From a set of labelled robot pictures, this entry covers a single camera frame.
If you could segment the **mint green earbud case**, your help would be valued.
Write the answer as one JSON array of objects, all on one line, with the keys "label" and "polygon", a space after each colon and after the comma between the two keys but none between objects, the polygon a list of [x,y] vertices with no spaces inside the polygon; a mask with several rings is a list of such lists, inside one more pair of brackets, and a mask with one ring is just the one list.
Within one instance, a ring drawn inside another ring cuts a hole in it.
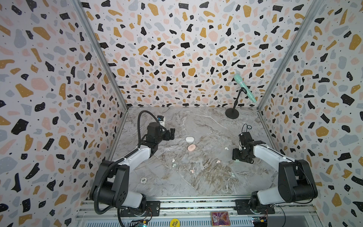
[{"label": "mint green earbud case", "polygon": [[188,143],[193,143],[194,142],[194,138],[193,137],[186,137],[185,140]]}]

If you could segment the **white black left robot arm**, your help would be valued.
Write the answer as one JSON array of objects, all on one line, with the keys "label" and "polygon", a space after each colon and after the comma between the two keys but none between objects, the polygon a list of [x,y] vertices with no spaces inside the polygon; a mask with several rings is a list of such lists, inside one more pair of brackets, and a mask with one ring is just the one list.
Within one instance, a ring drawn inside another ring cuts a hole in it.
[{"label": "white black left robot arm", "polygon": [[174,139],[175,128],[167,129],[160,123],[152,122],[147,127],[147,134],[133,151],[119,160],[103,161],[90,193],[96,214],[104,214],[111,208],[130,208],[145,212],[145,195],[129,190],[130,172],[151,158],[161,142]]}]

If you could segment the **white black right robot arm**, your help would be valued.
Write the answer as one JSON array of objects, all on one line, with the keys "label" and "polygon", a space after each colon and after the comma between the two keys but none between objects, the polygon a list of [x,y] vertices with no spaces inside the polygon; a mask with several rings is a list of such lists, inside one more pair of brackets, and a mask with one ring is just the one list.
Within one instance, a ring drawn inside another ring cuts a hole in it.
[{"label": "white black right robot arm", "polygon": [[249,132],[239,134],[239,148],[233,149],[232,160],[253,164],[260,159],[278,173],[278,184],[251,194],[250,205],[257,207],[281,203],[306,203],[318,196],[310,164],[289,158],[269,147],[263,141],[255,141]]}]

